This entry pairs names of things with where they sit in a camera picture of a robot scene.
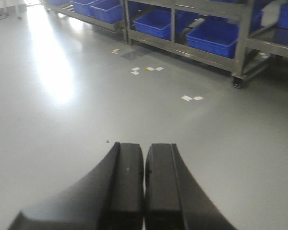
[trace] shelf frame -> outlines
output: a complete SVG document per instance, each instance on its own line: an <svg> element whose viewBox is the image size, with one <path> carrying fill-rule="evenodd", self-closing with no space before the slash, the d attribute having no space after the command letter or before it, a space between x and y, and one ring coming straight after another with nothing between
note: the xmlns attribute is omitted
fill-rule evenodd
<svg viewBox="0 0 288 230"><path fill-rule="evenodd" d="M76 13L74 11L68 10L68 8L72 7L71 3L66 3L66 4L63 4L63 5L60 5L60 6L50 5L44 0L42 0L41 3L43 4L43 6L44 6L44 8L46 10L52 10L52 11L55 11L57 13L64 14L66 16L79 19L79 20L81 20L83 22L86 22L86 23L89 23L89 24L92 24L92 25L96 25L98 27L106 29L106 30L108 30L108 31L110 31L112 33L117 33L117 32L122 31L122 30L124 31L124 26L125 26L124 20L119 21L117 23L110 24L110 23L98 20L98 19L96 19L94 17L88 17L88 16L85 16L85 15Z"/></svg>

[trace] gray epoxy floor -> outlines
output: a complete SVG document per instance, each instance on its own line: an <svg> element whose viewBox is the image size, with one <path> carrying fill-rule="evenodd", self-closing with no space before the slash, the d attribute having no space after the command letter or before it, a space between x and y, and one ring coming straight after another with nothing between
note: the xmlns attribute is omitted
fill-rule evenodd
<svg viewBox="0 0 288 230"><path fill-rule="evenodd" d="M135 50L146 55L121 57ZM177 143L235 227L288 230L288 65L242 90L228 76L39 6L0 21L0 230L115 141L140 143L144 155L152 142Z"/></svg>

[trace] debris on floor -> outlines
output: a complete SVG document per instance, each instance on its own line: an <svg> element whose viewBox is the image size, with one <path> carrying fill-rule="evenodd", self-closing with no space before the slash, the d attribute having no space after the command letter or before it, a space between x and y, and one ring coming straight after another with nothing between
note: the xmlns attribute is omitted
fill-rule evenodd
<svg viewBox="0 0 288 230"><path fill-rule="evenodd" d="M191 97L189 97L189 96L187 96L187 95L184 95L184 96L182 96L181 97L182 99L184 99L184 100L186 100L186 101L191 101L191 100L196 100L196 101L200 101L200 100L202 100L202 99L204 99L203 97L201 97L201 96L195 96L195 97L193 97L193 98L191 98Z"/></svg>
<svg viewBox="0 0 288 230"><path fill-rule="evenodd" d="M163 69L164 69L163 67L158 67L158 68L156 68L157 71L161 71L161 70L163 70Z"/></svg>
<svg viewBox="0 0 288 230"><path fill-rule="evenodd" d="M118 54L118 51L120 51L120 49L114 49L114 50L112 50L112 54Z"/></svg>
<svg viewBox="0 0 288 230"><path fill-rule="evenodd" d="M148 71L154 71L155 69L152 68L152 67L147 67L146 70L148 70Z"/></svg>
<svg viewBox="0 0 288 230"><path fill-rule="evenodd" d="M204 99L204 98L201 97L201 96L196 96L196 97L193 97L193 99L196 100L196 101L200 101L200 100L202 100L202 99Z"/></svg>
<svg viewBox="0 0 288 230"><path fill-rule="evenodd" d="M191 97L189 97L189 96L187 96L187 95L184 95L184 96L182 96L181 97L182 99L184 99L184 100L186 100L186 101L190 101L190 100L192 100L192 98Z"/></svg>

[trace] white paper scrap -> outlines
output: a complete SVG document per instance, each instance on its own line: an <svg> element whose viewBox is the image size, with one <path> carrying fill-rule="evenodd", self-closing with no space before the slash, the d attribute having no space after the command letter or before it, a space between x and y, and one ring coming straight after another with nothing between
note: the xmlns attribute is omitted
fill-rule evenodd
<svg viewBox="0 0 288 230"><path fill-rule="evenodd" d="M200 100L202 100L202 99L204 99L204 98L201 97L201 96L196 96L196 97L193 97L193 99L196 100L196 101L200 101Z"/></svg>
<svg viewBox="0 0 288 230"><path fill-rule="evenodd" d="M190 100L192 100L192 98L191 97L189 97L189 96L187 96L187 95L184 95L184 96L182 96L181 97L182 99L184 99L184 100L186 100L186 101L190 101Z"/></svg>
<svg viewBox="0 0 288 230"><path fill-rule="evenodd" d="M164 69L163 67L158 67L158 68L156 68L157 71L161 71L161 70L163 70L163 69Z"/></svg>

